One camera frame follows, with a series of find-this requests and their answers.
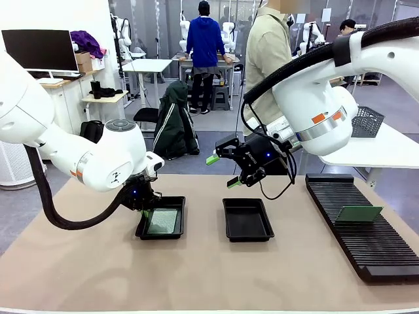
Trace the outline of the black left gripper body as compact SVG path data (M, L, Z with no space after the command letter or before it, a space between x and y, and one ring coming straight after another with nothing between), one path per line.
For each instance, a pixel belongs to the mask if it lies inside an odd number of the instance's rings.
M138 175L129 178L124 187L127 188L125 198L122 201L123 206L132 211L151 210L154 205L149 203L153 192L152 183L158 177L149 177L147 175Z

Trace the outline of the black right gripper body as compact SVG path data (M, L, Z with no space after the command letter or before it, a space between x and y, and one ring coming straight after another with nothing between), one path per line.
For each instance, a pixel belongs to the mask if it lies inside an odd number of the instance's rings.
M268 139L254 133L244 137L244 150L248 152L240 162L240 169L250 172L262 167L266 172L288 172L287 159Z

